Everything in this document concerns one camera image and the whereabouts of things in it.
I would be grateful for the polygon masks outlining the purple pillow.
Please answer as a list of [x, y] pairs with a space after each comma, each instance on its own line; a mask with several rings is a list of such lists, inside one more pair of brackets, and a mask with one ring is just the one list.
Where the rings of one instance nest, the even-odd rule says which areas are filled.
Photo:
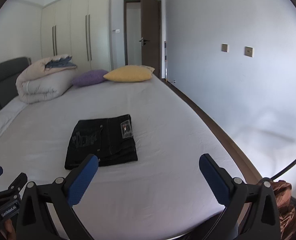
[[92, 86], [106, 81], [104, 76], [108, 74], [108, 71], [103, 69], [90, 70], [82, 75], [75, 77], [71, 84], [76, 87]]

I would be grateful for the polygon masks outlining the beige wall socket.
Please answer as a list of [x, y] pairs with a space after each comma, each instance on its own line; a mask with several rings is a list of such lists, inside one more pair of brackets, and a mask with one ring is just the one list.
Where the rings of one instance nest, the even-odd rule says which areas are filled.
[[229, 52], [229, 45], [225, 44], [225, 43], [221, 44], [221, 51], [228, 53]]

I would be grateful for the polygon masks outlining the brown crumpled fabric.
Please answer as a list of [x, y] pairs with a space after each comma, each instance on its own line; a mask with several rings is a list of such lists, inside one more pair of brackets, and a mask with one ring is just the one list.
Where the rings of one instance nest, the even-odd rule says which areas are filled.
[[296, 207], [291, 200], [292, 185], [284, 180], [269, 180], [279, 214], [281, 239], [296, 239]]

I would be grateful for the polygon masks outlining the folded white beige duvet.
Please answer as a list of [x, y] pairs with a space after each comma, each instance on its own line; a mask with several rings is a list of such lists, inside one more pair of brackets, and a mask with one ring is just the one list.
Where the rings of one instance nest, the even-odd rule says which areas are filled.
[[28, 66], [16, 80], [19, 99], [26, 104], [32, 104], [63, 95], [72, 86], [71, 81], [78, 74], [77, 67], [46, 69], [45, 64], [67, 56], [71, 55], [43, 58]]

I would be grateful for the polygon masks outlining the wooden bed frame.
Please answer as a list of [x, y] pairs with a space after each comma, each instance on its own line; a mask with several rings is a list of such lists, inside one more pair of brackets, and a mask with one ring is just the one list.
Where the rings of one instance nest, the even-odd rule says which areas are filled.
[[196, 103], [194, 103], [190, 98], [188, 98], [183, 92], [172, 85], [166, 79], [161, 79], [161, 81], [167, 85], [175, 94], [177, 94], [186, 104], [188, 104], [196, 114], [203, 120], [203, 122], [208, 126], [211, 132], [215, 135], [217, 140], [221, 143], [224, 149], [228, 152], [231, 158], [236, 163], [237, 167], [241, 171], [243, 177], [247, 183], [256, 184], [261, 179], [262, 176], [248, 159], [245, 153], [240, 149], [240, 147], [228, 136], [228, 134], [207, 114], [202, 110]]

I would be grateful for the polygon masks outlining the white bed mattress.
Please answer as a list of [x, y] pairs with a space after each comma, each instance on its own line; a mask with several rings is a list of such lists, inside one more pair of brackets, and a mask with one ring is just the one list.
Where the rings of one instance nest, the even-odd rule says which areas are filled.
[[158, 78], [70, 88], [0, 110], [0, 191], [20, 173], [48, 184], [93, 154], [99, 168], [74, 209], [94, 239], [178, 237], [223, 210], [199, 168], [236, 163], [202, 119]]

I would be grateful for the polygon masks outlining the beige wall switch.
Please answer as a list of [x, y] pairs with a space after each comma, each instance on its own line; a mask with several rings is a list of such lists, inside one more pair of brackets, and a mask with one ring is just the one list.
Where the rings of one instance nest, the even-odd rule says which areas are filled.
[[248, 56], [248, 57], [254, 57], [254, 48], [253, 47], [248, 47], [248, 46], [245, 46], [245, 50], [244, 50], [244, 55], [245, 56]]

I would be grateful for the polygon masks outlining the dark brown door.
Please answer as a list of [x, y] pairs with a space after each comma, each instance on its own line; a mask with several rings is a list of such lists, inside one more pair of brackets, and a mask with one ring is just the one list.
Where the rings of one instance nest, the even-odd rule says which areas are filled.
[[162, 2], [124, 0], [125, 64], [150, 66], [162, 77]]

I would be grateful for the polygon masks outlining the black denim pants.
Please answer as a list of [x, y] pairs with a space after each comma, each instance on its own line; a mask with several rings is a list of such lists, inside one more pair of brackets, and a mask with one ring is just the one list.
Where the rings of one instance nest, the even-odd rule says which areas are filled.
[[138, 161], [131, 116], [80, 120], [69, 140], [64, 168], [78, 167], [90, 154], [100, 167]]

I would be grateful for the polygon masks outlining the cream wardrobe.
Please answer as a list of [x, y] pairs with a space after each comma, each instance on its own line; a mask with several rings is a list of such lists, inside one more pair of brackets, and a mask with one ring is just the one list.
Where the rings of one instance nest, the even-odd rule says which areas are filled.
[[69, 54], [79, 72], [111, 70], [110, 0], [59, 0], [42, 9], [42, 57]]

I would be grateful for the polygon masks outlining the dark grey headboard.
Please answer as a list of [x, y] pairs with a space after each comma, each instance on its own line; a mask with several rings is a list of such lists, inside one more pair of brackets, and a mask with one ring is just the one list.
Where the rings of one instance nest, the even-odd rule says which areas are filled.
[[18, 57], [0, 63], [0, 110], [18, 96], [17, 77], [32, 63], [29, 57]]

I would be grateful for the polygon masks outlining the yellow pillow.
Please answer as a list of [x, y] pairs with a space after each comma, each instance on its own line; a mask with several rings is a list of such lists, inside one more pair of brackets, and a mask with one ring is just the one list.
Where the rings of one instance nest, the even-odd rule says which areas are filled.
[[155, 68], [149, 66], [126, 65], [108, 72], [103, 77], [114, 82], [142, 82], [152, 78]]

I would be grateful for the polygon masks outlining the folded blue patterned cloth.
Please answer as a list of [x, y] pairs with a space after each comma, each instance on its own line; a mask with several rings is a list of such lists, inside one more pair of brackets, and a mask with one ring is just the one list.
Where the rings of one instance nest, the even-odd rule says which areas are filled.
[[71, 62], [72, 57], [60, 57], [59, 59], [53, 59], [49, 61], [47, 64], [45, 64], [46, 69], [52, 69], [52, 68], [76, 68], [77, 66]]

